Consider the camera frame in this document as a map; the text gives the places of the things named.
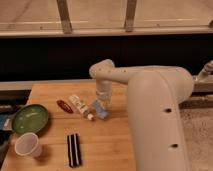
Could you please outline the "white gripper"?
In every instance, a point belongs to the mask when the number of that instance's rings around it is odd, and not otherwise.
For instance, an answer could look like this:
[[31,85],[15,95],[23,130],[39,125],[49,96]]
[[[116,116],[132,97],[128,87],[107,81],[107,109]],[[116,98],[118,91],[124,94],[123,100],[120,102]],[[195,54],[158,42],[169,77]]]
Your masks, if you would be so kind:
[[112,84],[110,81],[96,82],[96,95],[101,101],[109,101],[112,95]]

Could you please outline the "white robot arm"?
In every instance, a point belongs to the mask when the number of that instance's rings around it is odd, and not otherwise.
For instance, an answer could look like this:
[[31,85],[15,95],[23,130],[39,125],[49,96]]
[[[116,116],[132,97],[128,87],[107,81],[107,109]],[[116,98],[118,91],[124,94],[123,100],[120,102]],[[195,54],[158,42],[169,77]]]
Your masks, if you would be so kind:
[[128,122],[136,171],[191,171],[179,104],[193,92],[192,75],[182,67],[117,68],[110,59],[92,65],[98,99],[111,98],[111,83],[127,86]]

